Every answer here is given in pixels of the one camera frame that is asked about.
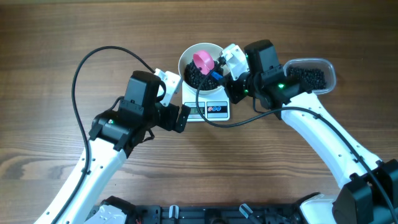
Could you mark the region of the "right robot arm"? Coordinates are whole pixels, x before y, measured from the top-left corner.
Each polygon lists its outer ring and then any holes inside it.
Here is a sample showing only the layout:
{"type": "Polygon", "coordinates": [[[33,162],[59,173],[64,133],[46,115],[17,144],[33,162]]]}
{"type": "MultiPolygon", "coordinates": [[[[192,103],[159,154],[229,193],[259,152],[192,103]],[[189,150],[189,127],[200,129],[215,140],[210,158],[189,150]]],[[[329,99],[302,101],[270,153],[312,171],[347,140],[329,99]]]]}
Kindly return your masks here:
{"type": "Polygon", "coordinates": [[[302,223],[396,223],[397,161],[362,147],[323,107],[305,81],[287,76],[273,44],[235,44],[220,53],[230,73],[223,85],[232,103],[257,98],[298,132],[333,174],[340,192],[315,194],[298,205],[302,223]]]}

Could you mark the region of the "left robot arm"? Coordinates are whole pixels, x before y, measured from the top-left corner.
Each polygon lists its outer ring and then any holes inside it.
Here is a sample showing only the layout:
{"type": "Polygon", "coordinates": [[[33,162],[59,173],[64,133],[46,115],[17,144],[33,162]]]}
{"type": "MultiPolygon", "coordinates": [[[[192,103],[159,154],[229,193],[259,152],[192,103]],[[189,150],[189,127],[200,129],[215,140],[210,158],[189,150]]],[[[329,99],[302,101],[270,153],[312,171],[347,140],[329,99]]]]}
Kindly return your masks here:
{"type": "Polygon", "coordinates": [[[124,96],[94,118],[85,151],[37,223],[84,223],[110,178],[147,141],[146,133],[155,126],[181,133],[190,108],[170,102],[181,81],[159,69],[133,72],[124,96]]]}

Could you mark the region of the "pink scoop blue handle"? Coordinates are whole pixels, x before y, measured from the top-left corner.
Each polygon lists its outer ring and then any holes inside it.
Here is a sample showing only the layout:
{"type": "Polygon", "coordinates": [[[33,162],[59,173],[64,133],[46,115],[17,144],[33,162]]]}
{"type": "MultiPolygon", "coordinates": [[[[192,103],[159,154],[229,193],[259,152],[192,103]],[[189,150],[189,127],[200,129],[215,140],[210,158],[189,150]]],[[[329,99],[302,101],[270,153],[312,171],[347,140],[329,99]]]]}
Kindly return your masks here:
{"type": "Polygon", "coordinates": [[[193,54],[193,62],[203,75],[210,74],[217,81],[222,78],[216,71],[215,61],[207,51],[199,50],[195,52],[193,54]]]}

